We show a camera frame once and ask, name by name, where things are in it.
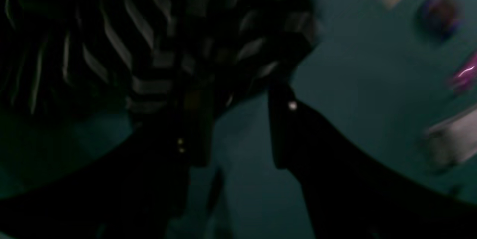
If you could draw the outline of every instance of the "black and white striped fabric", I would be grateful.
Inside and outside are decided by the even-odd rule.
[[[310,0],[5,4],[16,42],[1,57],[0,93],[32,115],[65,104],[85,110],[118,89],[133,120],[142,122],[212,81],[216,95],[235,93],[229,105],[290,73],[315,45]]]

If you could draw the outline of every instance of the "pink object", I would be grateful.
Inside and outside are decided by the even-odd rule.
[[[457,93],[467,91],[475,83],[477,77],[477,54],[473,54],[470,60],[452,78],[452,88]]]

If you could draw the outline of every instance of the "fabric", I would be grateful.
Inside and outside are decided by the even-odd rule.
[[[228,107],[315,43],[310,0],[5,0],[5,16],[0,94],[29,115],[87,114],[120,91],[140,124],[210,83]]]

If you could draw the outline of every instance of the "clothing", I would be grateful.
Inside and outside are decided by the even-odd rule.
[[[221,111],[315,42],[309,0],[6,0],[5,11],[15,32],[0,94],[30,115],[88,114],[120,91],[140,125],[210,83]]]

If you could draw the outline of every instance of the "purple object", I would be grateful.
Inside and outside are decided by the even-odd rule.
[[[452,88],[456,93],[467,91],[475,83],[477,77],[477,53],[453,76]]]

